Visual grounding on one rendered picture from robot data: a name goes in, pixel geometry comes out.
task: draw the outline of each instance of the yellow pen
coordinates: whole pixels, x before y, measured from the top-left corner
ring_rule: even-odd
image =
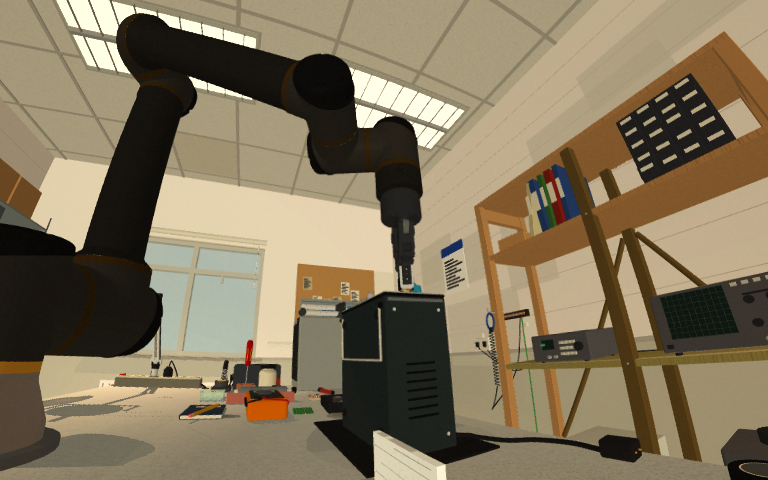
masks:
[[[219,406],[219,404],[217,403],[216,405],[211,405],[210,407],[205,407],[205,408],[203,408],[203,409],[201,409],[201,410],[198,410],[198,411],[196,411],[196,412],[194,412],[194,413],[190,413],[190,414],[189,414],[189,418],[192,418],[192,417],[194,417],[195,415],[200,415],[201,413],[205,413],[205,412],[207,412],[207,411],[209,411],[209,410],[213,410],[214,408],[216,408],[216,407],[218,407],[218,406]]]

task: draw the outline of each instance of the orange container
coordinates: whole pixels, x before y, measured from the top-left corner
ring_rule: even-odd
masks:
[[[249,422],[288,418],[288,399],[277,392],[259,395],[250,391],[246,394],[244,403],[245,416]]]

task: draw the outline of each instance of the poster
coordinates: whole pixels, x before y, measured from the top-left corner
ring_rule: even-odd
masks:
[[[456,293],[469,289],[467,266],[464,258],[464,242],[458,241],[445,247],[441,252],[445,273],[445,293]]]

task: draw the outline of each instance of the power adapter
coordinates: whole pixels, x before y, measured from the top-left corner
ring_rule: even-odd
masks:
[[[632,437],[606,435],[597,444],[600,446],[600,456],[605,458],[636,462],[643,455],[640,440]]]

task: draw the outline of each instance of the cork bulletin board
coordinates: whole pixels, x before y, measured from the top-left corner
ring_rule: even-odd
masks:
[[[323,297],[323,300],[341,298],[352,300],[352,294],[358,292],[363,300],[368,292],[375,292],[373,270],[354,268],[321,267],[318,265],[299,264],[296,274],[296,309],[293,319],[299,318],[302,298]]]

